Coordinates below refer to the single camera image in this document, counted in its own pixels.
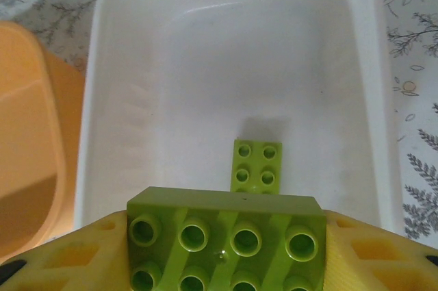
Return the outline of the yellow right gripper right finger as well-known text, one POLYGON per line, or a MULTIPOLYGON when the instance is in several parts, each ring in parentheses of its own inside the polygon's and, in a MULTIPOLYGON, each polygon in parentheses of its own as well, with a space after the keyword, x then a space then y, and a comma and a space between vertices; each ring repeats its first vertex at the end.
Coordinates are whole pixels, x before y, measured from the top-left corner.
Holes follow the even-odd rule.
POLYGON ((324 290, 436 290, 437 249, 325 211, 324 290))

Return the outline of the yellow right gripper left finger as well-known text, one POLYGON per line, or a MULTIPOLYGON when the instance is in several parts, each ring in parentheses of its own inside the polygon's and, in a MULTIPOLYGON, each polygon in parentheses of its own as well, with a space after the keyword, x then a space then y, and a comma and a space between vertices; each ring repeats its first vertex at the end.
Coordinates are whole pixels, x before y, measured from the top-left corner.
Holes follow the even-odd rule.
POLYGON ((127 213, 115 212, 1 264, 2 290, 130 290, 127 213))

